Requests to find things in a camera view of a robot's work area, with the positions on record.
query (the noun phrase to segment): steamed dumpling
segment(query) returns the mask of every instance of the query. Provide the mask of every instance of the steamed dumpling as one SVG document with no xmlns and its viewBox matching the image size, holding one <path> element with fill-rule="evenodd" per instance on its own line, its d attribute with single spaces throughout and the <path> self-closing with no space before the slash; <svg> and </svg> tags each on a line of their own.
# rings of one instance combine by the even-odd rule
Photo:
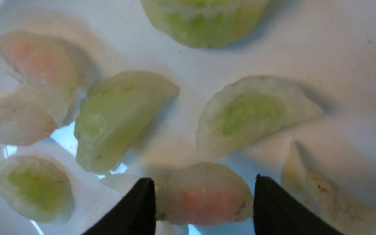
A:
<svg viewBox="0 0 376 235">
<path fill-rule="evenodd" d="M 341 233 L 376 235 L 376 211 L 306 167 L 294 143 L 282 173 L 281 186 Z"/>
<path fill-rule="evenodd" d="M 75 98 L 78 74 L 56 41 L 21 31 L 1 36 L 0 70 L 20 82 L 13 94 L 0 98 L 0 142 L 30 145 L 64 125 Z M 44 130 L 27 133 L 31 129 L 28 124 L 37 122 Z"/>
<path fill-rule="evenodd" d="M 50 137 L 58 125 L 44 109 L 23 99 L 27 96 L 44 101 L 43 95 L 32 87 L 20 85 L 14 93 L 0 98 L 0 143 L 29 146 Z"/>
<path fill-rule="evenodd" d="M 20 215 L 40 223 L 65 223 L 74 207 L 66 174 L 35 156 L 0 162 L 0 195 Z"/>
<path fill-rule="evenodd" d="M 206 104 L 196 133 L 197 156 L 216 161 L 260 137 L 322 113 L 292 82 L 270 76 L 240 79 Z"/>
<path fill-rule="evenodd" d="M 156 211 L 159 220 L 172 224 L 216 226 L 251 217 L 253 196 L 229 168 L 199 163 L 173 171 L 160 182 Z"/>
<path fill-rule="evenodd" d="M 124 72 L 98 82 L 82 102 L 76 120 L 78 164 L 99 174 L 116 168 L 161 105 L 177 92 L 166 77 L 144 71 Z"/>
<path fill-rule="evenodd" d="M 192 48 L 221 47 L 257 25 L 269 0 L 141 0 L 151 24 Z"/>
</svg>

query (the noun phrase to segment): translucent dumpling wrapper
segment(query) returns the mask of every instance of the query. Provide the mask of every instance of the translucent dumpling wrapper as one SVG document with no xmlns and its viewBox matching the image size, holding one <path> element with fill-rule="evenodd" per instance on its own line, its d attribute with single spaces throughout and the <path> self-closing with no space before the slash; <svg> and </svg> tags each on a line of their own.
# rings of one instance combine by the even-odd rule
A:
<svg viewBox="0 0 376 235">
<path fill-rule="evenodd" d="M 144 71 L 120 73 L 93 86 L 76 120 L 78 164 L 99 174 L 116 168 L 161 105 L 177 92 L 166 77 Z"/>
<path fill-rule="evenodd" d="M 322 114 L 293 82 L 270 76 L 240 79 L 206 104 L 196 133 L 197 156 L 216 161 L 260 137 Z"/>
<path fill-rule="evenodd" d="M 27 85 L 0 97 L 0 143 L 29 146 L 50 137 L 58 128 L 46 112 L 51 107 L 44 93 Z"/>
<path fill-rule="evenodd" d="M 20 215 L 40 223 L 65 223 L 74 208 L 67 175 L 35 156 L 0 162 L 0 195 Z"/>
<path fill-rule="evenodd" d="M 221 47 L 245 37 L 269 0 L 141 0 L 151 24 L 192 48 Z"/>
<path fill-rule="evenodd" d="M 22 99 L 47 112 L 61 127 L 73 102 L 78 73 L 64 48 L 54 39 L 15 31 L 0 37 L 0 70 L 42 94 Z"/>
<path fill-rule="evenodd" d="M 134 176 L 113 175 L 102 179 L 120 190 Z M 253 214 L 253 196 L 246 182 L 229 168 L 199 163 L 172 171 L 158 183 L 157 220 L 176 225 L 216 226 L 244 221 Z"/>
<path fill-rule="evenodd" d="M 343 234 L 376 235 L 376 211 L 305 166 L 294 143 L 281 186 Z"/>
</svg>

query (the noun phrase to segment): white dish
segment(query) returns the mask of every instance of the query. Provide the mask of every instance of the white dish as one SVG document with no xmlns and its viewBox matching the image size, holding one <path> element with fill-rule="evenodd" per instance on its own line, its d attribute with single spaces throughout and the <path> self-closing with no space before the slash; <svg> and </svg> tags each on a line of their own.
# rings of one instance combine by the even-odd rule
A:
<svg viewBox="0 0 376 235">
<path fill-rule="evenodd" d="M 74 53 L 86 77 L 149 70 L 181 87 L 155 132 L 125 157 L 128 171 L 160 177 L 192 162 L 197 121 L 207 100 L 241 77 L 271 74 L 298 82 L 327 111 L 323 119 L 284 133 L 301 143 L 318 171 L 376 206 L 376 1 L 273 0 L 247 38 L 202 50 L 178 45 L 156 31 L 137 0 L 0 3 L 0 35 L 22 29 L 55 37 Z M 0 72 L 0 92 L 15 85 Z M 223 162 L 251 187 L 257 173 L 278 179 L 283 137 L 252 144 Z M 76 197 L 72 218 L 62 226 L 30 223 L 0 197 L 0 235 L 78 235 L 119 201 L 118 193 L 76 164 L 76 145 L 73 125 L 31 147 L 0 144 L 0 160 L 16 153 L 55 157 L 68 170 Z M 253 234 L 251 220 L 197 230 L 204 235 Z M 160 223 L 158 234 L 177 233 Z"/>
</svg>

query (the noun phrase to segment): green dumpling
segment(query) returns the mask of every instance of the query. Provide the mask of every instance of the green dumpling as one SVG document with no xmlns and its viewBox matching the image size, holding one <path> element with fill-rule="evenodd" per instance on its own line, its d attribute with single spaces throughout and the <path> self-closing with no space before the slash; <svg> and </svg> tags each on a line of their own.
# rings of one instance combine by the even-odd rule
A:
<svg viewBox="0 0 376 235">
<path fill-rule="evenodd" d="M 76 120 L 76 161 L 85 170 L 104 174 L 116 168 L 139 139 L 161 105 L 178 92 L 166 77 L 129 71 L 101 80 L 82 102 Z"/>
<path fill-rule="evenodd" d="M 191 48 L 221 47 L 245 37 L 269 0 L 142 0 L 151 24 Z"/>
<path fill-rule="evenodd" d="M 197 156 L 216 161 L 260 137 L 322 113 L 292 82 L 270 76 L 240 79 L 206 104 L 196 133 Z"/>
<path fill-rule="evenodd" d="M 0 195 L 20 215 L 40 223 L 67 222 L 74 207 L 66 174 L 35 156 L 0 162 Z"/>
</svg>

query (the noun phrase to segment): pink shrimp filling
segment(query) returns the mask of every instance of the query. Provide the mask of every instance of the pink shrimp filling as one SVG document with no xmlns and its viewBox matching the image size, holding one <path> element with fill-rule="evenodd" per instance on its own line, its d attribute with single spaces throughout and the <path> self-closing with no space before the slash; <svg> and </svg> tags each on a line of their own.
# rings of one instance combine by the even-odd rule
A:
<svg viewBox="0 0 376 235">
<path fill-rule="evenodd" d="M 1 45 L 6 62 L 29 79 L 47 85 L 58 84 L 58 74 L 48 46 L 40 41 L 13 36 Z"/>
<path fill-rule="evenodd" d="M 245 206 L 242 197 L 224 189 L 210 191 L 210 188 L 201 185 L 183 190 L 171 214 L 201 226 L 239 219 Z"/>
</svg>

